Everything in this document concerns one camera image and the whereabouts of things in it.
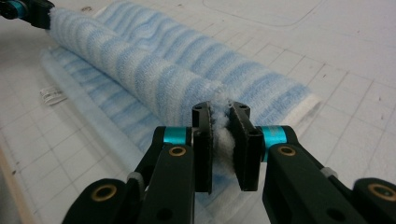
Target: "grid pattern surface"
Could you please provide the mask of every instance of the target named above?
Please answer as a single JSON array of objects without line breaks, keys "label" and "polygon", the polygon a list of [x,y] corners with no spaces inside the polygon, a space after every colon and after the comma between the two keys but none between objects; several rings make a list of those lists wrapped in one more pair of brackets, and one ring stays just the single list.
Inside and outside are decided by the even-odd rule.
[{"label": "grid pattern surface", "polygon": [[[374,35],[382,25],[379,16],[388,15],[394,3],[321,1],[303,20],[274,26],[219,12],[201,1],[135,2],[310,87],[323,106],[300,141],[347,186],[364,176],[396,182],[396,41],[390,38],[396,30],[384,23],[382,35]],[[106,1],[100,4],[91,6],[95,11]],[[347,11],[353,7],[375,10],[370,20],[359,20],[356,8]],[[391,13],[388,19],[396,21]],[[0,18],[0,23],[0,146],[36,222],[60,223],[91,182],[125,179],[129,171],[118,166],[70,102],[42,103],[39,91],[52,81],[40,66],[39,51],[55,43],[24,21]],[[252,218],[260,212],[252,211]]]}]

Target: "brass ring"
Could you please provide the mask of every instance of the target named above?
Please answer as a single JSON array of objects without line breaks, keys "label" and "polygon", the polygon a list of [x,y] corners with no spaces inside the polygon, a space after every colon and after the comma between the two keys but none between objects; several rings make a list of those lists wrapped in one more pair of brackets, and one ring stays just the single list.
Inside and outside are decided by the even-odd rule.
[{"label": "brass ring", "polygon": [[[100,195],[99,191],[103,190],[103,189],[108,189],[109,192],[106,195]],[[95,201],[95,202],[104,202],[106,200],[109,200],[110,198],[112,198],[117,192],[117,188],[116,186],[112,185],[112,184],[106,184],[106,185],[102,185],[100,187],[98,187],[97,189],[95,189],[93,191],[93,193],[91,194],[91,198]]]},{"label": "brass ring", "polygon": [[[396,202],[396,191],[394,189],[391,189],[385,185],[381,185],[381,184],[370,184],[368,186],[369,190],[378,198],[381,198],[383,200],[386,201],[390,201],[390,202]],[[389,193],[389,195],[386,194],[382,194],[380,192],[378,192],[378,189],[383,189],[385,191],[387,191]]]},{"label": "brass ring", "polygon": [[279,147],[277,151],[285,156],[294,156],[296,154],[296,150],[291,147]]},{"label": "brass ring", "polygon": [[171,154],[171,156],[183,156],[184,154],[186,154],[187,150],[184,147],[172,147],[171,149],[169,149],[169,154]]}]

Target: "towel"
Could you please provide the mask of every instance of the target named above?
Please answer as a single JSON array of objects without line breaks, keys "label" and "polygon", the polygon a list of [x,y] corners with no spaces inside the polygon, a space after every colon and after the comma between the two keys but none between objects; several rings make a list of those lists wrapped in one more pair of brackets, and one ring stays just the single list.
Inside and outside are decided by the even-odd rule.
[{"label": "towel", "polygon": [[[154,129],[190,126],[198,103],[238,101],[252,108],[255,125],[297,130],[318,108],[307,87],[161,12],[116,2],[94,19],[62,8],[50,18],[49,35],[60,47],[43,51],[45,69],[131,171]],[[241,192],[234,175],[215,173],[212,194],[196,194],[195,220],[241,218],[261,193]]]}]

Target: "terry cloth fabric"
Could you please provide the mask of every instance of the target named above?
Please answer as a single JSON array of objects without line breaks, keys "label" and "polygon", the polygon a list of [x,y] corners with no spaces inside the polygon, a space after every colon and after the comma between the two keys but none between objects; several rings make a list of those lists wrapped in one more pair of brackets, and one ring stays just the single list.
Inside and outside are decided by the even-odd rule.
[{"label": "terry cloth fabric", "polygon": [[[318,107],[305,86],[158,11],[116,2],[95,19],[62,8],[50,17],[60,47],[43,52],[44,67],[131,171],[157,126],[190,126],[191,107],[219,94],[249,105],[254,125],[299,129]],[[234,176],[214,174],[213,185],[196,194],[197,223],[244,218],[261,199]]]}]

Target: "striped towel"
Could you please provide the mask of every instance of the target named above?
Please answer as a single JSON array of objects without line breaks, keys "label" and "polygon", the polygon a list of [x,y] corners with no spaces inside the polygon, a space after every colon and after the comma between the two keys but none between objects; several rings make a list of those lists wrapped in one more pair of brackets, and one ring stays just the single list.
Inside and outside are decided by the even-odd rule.
[{"label": "striped towel", "polygon": [[[255,125],[304,127],[318,107],[305,86],[131,2],[95,19],[55,8],[49,34],[60,47],[43,52],[44,67],[131,171],[157,126],[190,126],[191,107],[219,94],[249,105]],[[234,176],[213,181],[210,196],[196,195],[197,223],[235,221],[261,199]]]}]

